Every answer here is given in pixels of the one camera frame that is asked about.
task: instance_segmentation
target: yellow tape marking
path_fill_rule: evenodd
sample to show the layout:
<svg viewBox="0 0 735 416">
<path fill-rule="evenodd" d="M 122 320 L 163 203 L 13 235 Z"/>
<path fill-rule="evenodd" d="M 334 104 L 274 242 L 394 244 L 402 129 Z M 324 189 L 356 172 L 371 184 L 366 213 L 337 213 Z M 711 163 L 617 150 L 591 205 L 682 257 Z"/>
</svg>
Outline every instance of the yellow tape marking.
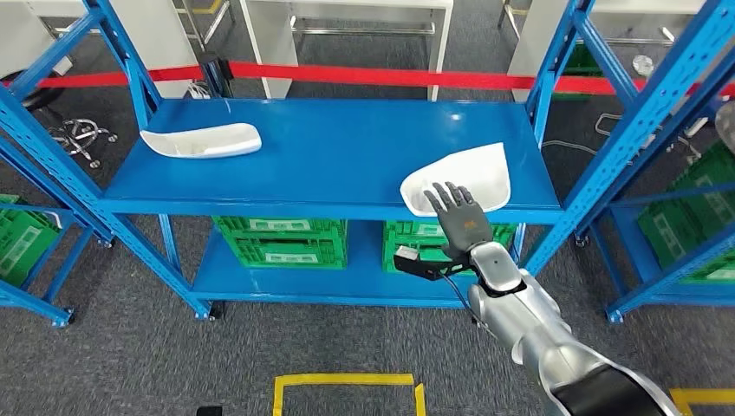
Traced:
<svg viewBox="0 0 735 416">
<path fill-rule="evenodd" d="M 413 374 L 287 374 L 275 378 L 273 386 L 273 416 L 283 415 L 283 390 L 286 386 L 355 384 L 363 386 L 413 386 Z M 413 390 L 416 398 L 416 416 L 426 416 L 424 385 Z"/>
<path fill-rule="evenodd" d="M 735 405 L 735 388 L 672 388 L 669 393 L 684 416 L 693 416 L 690 405 Z"/>
<path fill-rule="evenodd" d="M 416 416 L 426 416 L 426 398 L 424 397 L 424 383 L 419 383 L 413 390 L 416 398 Z"/>
<path fill-rule="evenodd" d="M 222 4 L 223 0 L 212 0 L 211 5 L 207 9 L 203 9 L 201 7 L 199 8 L 193 8 L 192 13 L 195 15 L 213 15 L 217 13 L 217 10 L 219 10 L 219 6 Z M 186 9 L 176 9 L 177 13 L 184 14 L 186 13 Z"/>
</svg>

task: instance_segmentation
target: red barrier tape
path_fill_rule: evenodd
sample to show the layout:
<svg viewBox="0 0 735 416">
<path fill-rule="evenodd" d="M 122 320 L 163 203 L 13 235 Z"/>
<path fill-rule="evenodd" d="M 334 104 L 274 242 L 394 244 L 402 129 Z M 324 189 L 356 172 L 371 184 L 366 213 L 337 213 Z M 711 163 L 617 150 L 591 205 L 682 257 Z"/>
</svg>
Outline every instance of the red barrier tape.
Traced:
<svg viewBox="0 0 735 416">
<path fill-rule="evenodd" d="M 235 78 L 290 78 L 294 81 L 329 82 L 364 85 L 386 85 L 401 87 L 427 87 L 437 85 L 443 88 L 468 89 L 530 89 L 535 80 L 532 76 L 505 74 L 483 74 L 476 72 L 432 73 L 409 69 L 347 68 L 321 65 L 269 65 L 253 62 L 230 62 Z M 202 72 L 198 66 L 152 69 L 149 71 L 154 81 L 201 80 Z M 645 80 L 634 81 L 638 89 L 646 85 Z M 111 87 L 127 85 L 127 78 L 121 72 L 90 75 L 67 75 L 47 78 L 40 82 L 47 88 L 84 88 Z M 699 84 L 688 91 L 690 94 Z M 587 76 L 562 76 L 556 84 L 559 93 L 579 93 L 610 95 L 615 91 L 607 78 Z M 735 95 L 735 84 L 722 91 L 723 95 Z"/>
</svg>

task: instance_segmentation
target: robotic arm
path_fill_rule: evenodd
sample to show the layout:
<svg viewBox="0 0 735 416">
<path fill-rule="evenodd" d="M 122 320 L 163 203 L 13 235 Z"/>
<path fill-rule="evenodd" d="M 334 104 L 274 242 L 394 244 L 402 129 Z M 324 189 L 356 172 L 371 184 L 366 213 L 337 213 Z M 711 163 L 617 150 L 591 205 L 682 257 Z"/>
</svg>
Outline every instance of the robotic arm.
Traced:
<svg viewBox="0 0 735 416">
<path fill-rule="evenodd" d="M 560 316 L 559 306 L 536 279 L 519 269 L 502 244 L 492 242 L 485 214 L 463 187 L 434 184 L 426 191 L 448 239 L 451 262 L 422 262 L 418 251 L 400 247 L 398 270 L 429 280 L 472 269 L 478 276 L 467 305 L 523 365 L 541 389 L 551 416 L 675 416 L 666 394 L 651 380 L 620 366 L 579 342 Z"/>
</svg>

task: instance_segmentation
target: white table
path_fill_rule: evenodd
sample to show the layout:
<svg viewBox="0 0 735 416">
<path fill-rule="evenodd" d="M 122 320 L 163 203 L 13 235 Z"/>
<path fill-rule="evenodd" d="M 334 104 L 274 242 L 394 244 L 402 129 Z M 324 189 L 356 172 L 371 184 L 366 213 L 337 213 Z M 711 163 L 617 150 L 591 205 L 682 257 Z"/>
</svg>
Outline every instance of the white table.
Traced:
<svg viewBox="0 0 735 416">
<path fill-rule="evenodd" d="M 429 70 L 441 72 L 453 0 L 240 0 L 258 63 L 298 65 L 291 17 L 382 23 L 433 23 Z M 284 98 L 291 80 L 263 78 L 268 98 Z M 428 90 L 436 100 L 439 87 Z"/>
<path fill-rule="evenodd" d="M 146 68 L 196 65 L 197 58 L 171 0 L 111 0 Z M 53 41 L 40 17 L 79 17 L 81 0 L 0 0 L 0 74 L 27 68 Z M 60 64 L 64 73 L 68 59 Z M 181 97 L 189 81 L 156 82 L 165 97 Z"/>
</svg>

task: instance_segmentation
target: blue shelf frame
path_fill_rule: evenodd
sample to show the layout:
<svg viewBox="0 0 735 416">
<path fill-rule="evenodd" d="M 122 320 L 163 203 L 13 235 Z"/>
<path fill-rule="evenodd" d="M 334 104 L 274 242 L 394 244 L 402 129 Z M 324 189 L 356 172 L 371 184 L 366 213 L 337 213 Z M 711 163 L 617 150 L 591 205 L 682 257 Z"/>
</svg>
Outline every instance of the blue shelf frame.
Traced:
<svg viewBox="0 0 735 416">
<path fill-rule="evenodd" d="M 8 144 L 5 140 L 0 140 L 0 147 Z M 5 159 L 7 162 L 12 162 L 13 166 L 22 166 L 28 164 L 35 168 L 30 160 L 26 159 L 22 154 L 15 155 L 16 159 Z M 29 178 L 31 183 L 37 185 L 44 192 L 49 192 L 47 187 L 49 184 L 53 184 L 48 177 L 34 176 L 33 179 Z M 70 196 L 56 189 L 61 193 L 48 195 L 58 200 L 71 200 L 68 199 Z M 41 257 L 36 261 L 36 264 L 29 271 L 23 283 L 16 287 L 5 281 L 0 280 L 0 307 L 5 308 L 22 308 L 27 309 L 30 312 L 44 316 L 51 320 L 51 325 L 54 327 L 66 327 L 69 325 L 73 315 L 74 309 L 70 307 L 58 307 L 54 305 L 56 295 L 61 290 L 62 285 L 66 282 L 69 277 L 69 273 L 74 268 L 76 261 L 79 259 L 84 248 L 87 246 L 88 241 L 95 234 L 98 233 L 92 225 L 83 223 L 80 218 L 89 218 L 89 214 L 86 212 L 74 211 L 69 208 L 55 208 L 55 207 L 42 207 L 24 204 L 0 204 L 2 210 L 18 210 L 18 211 L 33 211 L 40 212 L 43 214 L 49 214 L 51 217 L 56 219 L 56 225 L 59 226 L 59 234 L 54 238 L 49 247 L 41 254 Z M 59 243 L 66 236 L 68 229 L 72 225 L 78 225 L 81 228 L 81 235 L 76 238 L 74 245 L 71 250 L 67 253 L 62 265 L 54 274 L 51 279 L 49 286 L 46 288 L 42 296 L 35 296 L 28 292 L 30 285 L 36 280 L 43 266 L 51 257 L 51 254 L 58 248 Z M 111 244 L 111 242 L 101 241 L 105 245 Z"/>
<path fill-rule="evenodd" d="M 194 309 L 197 318 L 207 318 L 211 301 L 223 298 L 265 300 L 268 297 L 279 302 L 451 306 L 442 300 L 442 296 L 436 296 L 435 288 L 426 286 L 419 279 L 388 275 L 377 269 L 366 274 L 359 261 L 351 262 L 345 273 L 345 276 L 360 276 L 361 280 L 352 285 L 324 285 L 321 293 L 305 292 L 309 295 L 304 297 L 299 297 L 298 293 L 286 296 L 285 293 L 289 290 L 286 286 L 295 283 L 302 274 L 290 272 L 282 273 L 291 276 L 289 280 L 282 279 L 282 283 L 271 288 L 268 293 L 257 292 L 253 289 L 256 287 L 254 283 L 249 286 L 242 281 L 235 281 L 224 266 L 218 266 L 227 262 L 226 249 L 218 242 L 216 232 L 211 236 L 199 275 L 193 283 L 189 283 L 180 271 L 168 215 L 189 213 L 337 217 L 357 220 L 358 224 L 369 224 L 370 220 L 409 219 L 412 217 L 398 196 L 398 185 L 406 174 L 434 161 L 439 155 L 480 144 L 503 142 L 509 155 L 513 191 L 510 203 L 501 210 L 489 213 L 488 217 L 491 221 L 550 226 L 528 258 L 521 262 L 529 272 L 536 274 L 622 172 L 626 162 L 632 159 L 641 138 L 654 131 L 714 57 L 715 49 L 719 50 L 724 45 L 727 40 L 725 35 L 729 33 L 728 30 L 732 30 L 732 19 L 735 15 L 732 12 L 733 1 L 735 0 L 709 0 L 673 46 L 661 68 L 640 92 L 631 88 L 631 82 L 624 75 L 622 65 L 601 41 L 602 37 L 589 20 L 594 1 L 583 0 L 570 2 L 564 11 L 550 50 L 543 60 L 537 82 L 524 104 L 453 101 L 362 101 L 347 104 L 333 100 L 312 100 L 304 104 L 293 100 L 215 99 L 201 103 L 164 100 L 145 71 L 108 0 L 84 0 L 89 15 L 80 19 L 75 28 L 78 27 L 81 31 L 96 25 L 101 30 L 102 37 L 127 73 L 133 109 L 140 128 L 164 133 L 246 121 L 256 125 L 264 137 L 263 150 L 245 157 L 220 160 L 215 162 L 219 163 L 219 167 L 215 167 L 211 161 L 182 161 L 156 156 L 139 140 L 113 183 L 102 190 L 23 111 L 18 104 L 19 97 L 4 88 L 0 88 L 0 111 L 7 120 L 4 125 L 15 128 L 11 132 L 14 139 L 181 296 Z M 627 112 L 572 193 L 560 204 L 556 197 L 547 198 L 553 194 L 553 188 L 550 186 L 539 147 L 543 140 L 553 87 L 579 36 L 589 42 L 593 56 L 601 61 L 603 71 L 622 97 Z M 16 91 L 25 91 L 28 89 L 26 85 L 35 85 L 35 82 L 48 73 L 47 69 L 53 66 L 59 56 L 68 53 L 73 46 L 71 40 L 77 38 L 77 35 L 64 36 L 61 41 L 69 39 L 69 42 L 55 43 L 27 71 L 28 75 L 21 78 L 23 83 Z M 316 123 L 311 119 L 319 120 L 320 117 L 323 118 L 323 114 L 315 108 L 327 107 L 333 111 L 345 107 L 350 111 L 340 112 L 341 118 L 334 117 L 329 123 L 319 125 L 319 130 L 316 130 Z M 197 113 L 205 114 L 206 117 L 197 119 L 181 116 Z M 512 123 L 505 121 L 506 118 L 512 120 Z M 488 128 L 483 119 L 496 121 L 497 126 Z M 373 124 L 379 129 L 371 130 Z M 302 129 L 300 136 L 294 135 L 297 128 Z M 412 137 L 416 131 L 424 134 L 420 146 L 416 146 L 419 143 L 416 139 L 418 136 Z M 306 166 L 305 162 L 297 159 L 293 150 L 278 145 L 295 138 L 314 141 L 315 147 L 311 149 L 295 146 L 301 151 L 302 158 L 314 158 L 317 162 L 309 171 L 314 177 L 312 182 L 304 182 L 306 171 L 300 169 Z M 378 146 L 387 145 L 390 145 L 391 152 L 383 153 L 378 158 Z M 333 175 L 328 176 L 322 172 L 325 168 L 324 159 L 318 157 L 322 152 L 333 159 L 348 158 L 350 154 L 366 154 L 378 159 L 370 166 L 359 158 L 349 159 L 348 162 L 352 163 L 341 164 L 343 171 L 333 172 Z M 289 161 L 295 168 L 289 171 L 289 166 L 278 164 L 278 161 Z M 519 170 L 518 166 L 524 162 L 524 169 Z M 261 168 L 257 175 L 253 174 L 256 167 Z M 386 171 L 378 175 L 378 181 L 374 185 L 369 184 L 367 179 L 372 178 L 371 172 L 380 169 Z M 202 176 L 187 184 L 177 178 L 175 173 L 186 175 L 188 170 L 211 176 Z M 283 172 L 286 171 L 295 173 L 291 180 L 301 180 L 301 186 L 284 181 Z M 155 176 L 154 172 L 160 173 L 154 181 L 163 187 L 155 189 L 158 192 L 153 192 L 154 188 L 146 185 L 148 179 L 138 181 L 136 185 L 132 178 L 137 172 L 149 172 L 151 176 Z M 236 172 L 249 175 L 242 179 L 243 183 L 233 183 L 233 179 L 237 177 L 233 173 Z M 529 173 L 536 175 L 535 180 L 527 179 L 530 178 Z M 357 183 L 365 187 L 365 192 L 356 192 L 346 187 L 347 179 L 359 180 Z M 207 189 L 202 188 L 201 194 L 186 190 L 187 185 L 192 188 L 201 186 L 203 180 L 208 181 L 210 186 Z M 330 190 L 329 185 L 338 186 Z M 166 256 L 159 253 L 130 223 L 126 217 L 130 213 L 159 215 Z M 520 251 L 523 241 L 524 224 L 517 230 L 516 246 L 513 249 L 516 253 Z M 369 227 L 366 226 L 365 229 L 368 238 Z M 222 262 L 214 262 L 213 258 L 221 258 Z M 369 269 L 372 266 L 366 264 L 364 267 Z M 261 274 L 261 271 L 244 269 L 240 274 L 255 276 Z M 374 284 L 371 290 L 376 287 L 380 290 L 370 292 L 368 296 L 364 292 L 371 282 Z M 405 290 L 411 291 L 412 296 L 403 296 L 401 293 Z"/>
<path fill-rule="evenodd" d="M 624 198 L 626 191 L 641 172 L 650 167 L 655 158 L 663 154 L 669 144 L 677 140 L 681 132 L 689 128 L 699 117 L 712 116 L 712 103 L 733 76 L 735 76 L 735 49 L 724 54 L 722 60 L 702 81 L 682 108 L 667 120 L 651 144 L 604 192 L 602 198 L 575 231 L 577 238 L 583 238 L 589 231 L 597 242 L 612 278 L 618 298 L 605 309 L 611 322 L 622 322 L 627 312 L 646 304 L 735 306 L 735 284 L 733 283 L 681 282 L 681 279 L 735 248 L 735 227 L 726 227 L 697 250 L 688 253 L 676 263 L 662 270 L 654 251 L 637 224 L 642 208 L 654 201 L 686 198 L 709 192 L 732 192 L 735 191 L 735 183 L 702 186 L 645 197 Z M 632 288 L 623 282 L 607 241 L 598 231 L 599 223 L 608 217 L 613 219 L 615 230 L 633 265 L 636 284 Z"/>
</svg>

